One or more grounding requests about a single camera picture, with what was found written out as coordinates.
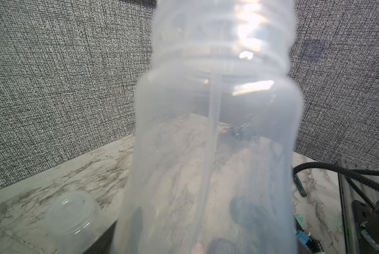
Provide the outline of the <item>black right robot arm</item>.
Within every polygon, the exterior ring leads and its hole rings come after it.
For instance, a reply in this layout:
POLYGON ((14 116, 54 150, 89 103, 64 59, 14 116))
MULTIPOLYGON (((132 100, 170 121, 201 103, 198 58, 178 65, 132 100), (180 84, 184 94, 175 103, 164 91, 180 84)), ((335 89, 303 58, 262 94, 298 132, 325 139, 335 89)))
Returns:
POLYGON ((353 201, 358 252, 379 254, 379 200, 375 209, 360 201, 353 201))

